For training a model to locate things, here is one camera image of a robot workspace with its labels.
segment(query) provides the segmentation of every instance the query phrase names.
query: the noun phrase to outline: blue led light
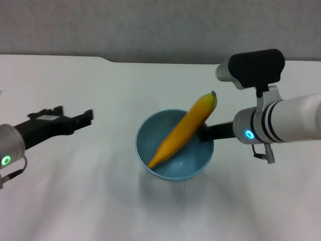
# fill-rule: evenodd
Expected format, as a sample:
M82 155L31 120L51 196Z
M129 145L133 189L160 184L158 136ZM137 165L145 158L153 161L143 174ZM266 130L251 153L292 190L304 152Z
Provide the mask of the blue led light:
M252 133L251 131L249 131L249 130L246 130L246 131L245 131L245 135L246 135L246 137L249 138L249 139L254 139L253 133Z

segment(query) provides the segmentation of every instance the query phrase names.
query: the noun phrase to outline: bowl rim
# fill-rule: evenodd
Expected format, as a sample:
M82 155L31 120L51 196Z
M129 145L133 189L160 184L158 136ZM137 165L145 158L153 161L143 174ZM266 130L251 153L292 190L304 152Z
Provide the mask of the bowl rim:
M187 111L186 111L186 110L183 110L183 109L163 109L163 110L157 111L157 112L155 112L154 114L152 114L152 115L150 115L149 117L147 117L147 118L143 121L143 123L139 126L138 131L137 131L137 133L136 133L135 150L136 150L136 154L137 154L140 162L141 162L141 163L143 164L143 166L144 166L149 172L151 172L153 175L157 176L157 177L160 178L160 179L167 180L167 181L170 181L170 180L172 180L172 181L184 181L184 180L190 179L190 178L198 175L200 172L202 172L202 171L206 168L206 166L208 165L208 163L211 161L211 159L212 159L212 157L213 157L214 148L215 148L215 146L214 146L214 141L212 141L212 143L213 143L213 148L212 148L212 151L211 151L212 153L211 153L210 158L208 159L208 161L207 161L207 162L204 164L204 166L203 166L202 168L200 168L197 172L195 172L195 173L193 173L193 174L191 174L191 175L189 175L189 176L186 176L186 177L166 177L166 176L162 176L162 175L160 175L160 174L157 174L156 172L152 171L150 168L148 168L148 166L145 165L145 163L141 160L141 158L140 158L140 156L139 156L139 153L138 153L138 150L137 150L137 137L138 137L138 133L139 133L141 127L142 127L142 126L145 124L145 122L146 122L147 120L149 120L152 116L154 116L154 115L156 115L156 114L158 114L158 113L164 112L164 111L169 111L169 110L178 110L178 111L183 111L183 112L187 113Z

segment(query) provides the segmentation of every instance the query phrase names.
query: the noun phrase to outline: black stripe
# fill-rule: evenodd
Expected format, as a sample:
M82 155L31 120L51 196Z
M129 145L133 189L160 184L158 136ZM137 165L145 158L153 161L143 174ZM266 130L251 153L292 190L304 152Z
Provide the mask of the black stripe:
M275 131L273 130L272 122L271 122L272 111L273 111L274 107L275 107L278 103L280 103L280 102L281 102L281 100L278 101L274 106L271 107L270 112L269 112L269 115L267 116L267 124L268 124L268 126L269 126L269 128L270 128L270 131L271 131L271 133L273 134L273 136L274 136L278 141L280 141L280 142L285 142L285 141L283 141L281 138L279 138L279 137L277 136L277 134L276 134Z
M269 105L267 106L267 108L265 108L265 110L264 110L264 112L263 112L263 114L262 114L261 125L262 125L262 129L263 129L263 131L264 131L264 134L265 134L271 141L276 142L276 140L274 140L274 139L270 136L270 134L269 134L269 132L267 131L266 126L265 126L265 115L266 115L266 112L267 112L267 110L269 109L270 106L271 106L271 104L269 104Z
M254 130L254 115L255 115L255 111L256 111L256 109L253 111L253 113L252 113L252 115L251 115L251 123L250 123L251 131L252 131L252 133L253 133L253 135L254 135L254 137L255 137L256 139L258 139L258 140L259 140L260 142L262 142L262 143L266 143L266 142L264 142L263 140L261 140L260 137L258 137L257 134L255 133L255 130Z

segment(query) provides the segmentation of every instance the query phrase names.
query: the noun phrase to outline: white table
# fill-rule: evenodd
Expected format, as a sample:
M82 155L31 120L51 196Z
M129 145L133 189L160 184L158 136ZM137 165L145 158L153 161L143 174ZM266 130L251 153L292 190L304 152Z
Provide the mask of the white table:
M321 240L320 141L273 144L268 165L250 146L218 140L204 173L185 183L139 162L136 131L158 110L189 109L214 90L213 125L256 105L254 89L218 81L216 67L1 55L0 124L59 105L67 116L92 108L94 121L27 150L26 171L0 191L0 240ZM281 96L320 92L320 71L287 61Z

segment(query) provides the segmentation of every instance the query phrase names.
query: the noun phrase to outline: banana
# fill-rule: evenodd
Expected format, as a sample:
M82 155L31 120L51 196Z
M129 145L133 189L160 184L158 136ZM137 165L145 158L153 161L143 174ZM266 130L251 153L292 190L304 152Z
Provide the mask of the banana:
M203 95L185 114L156 150L155 156L148 163L148 168L166 161L181 149L202 127L217 105L216 93Z

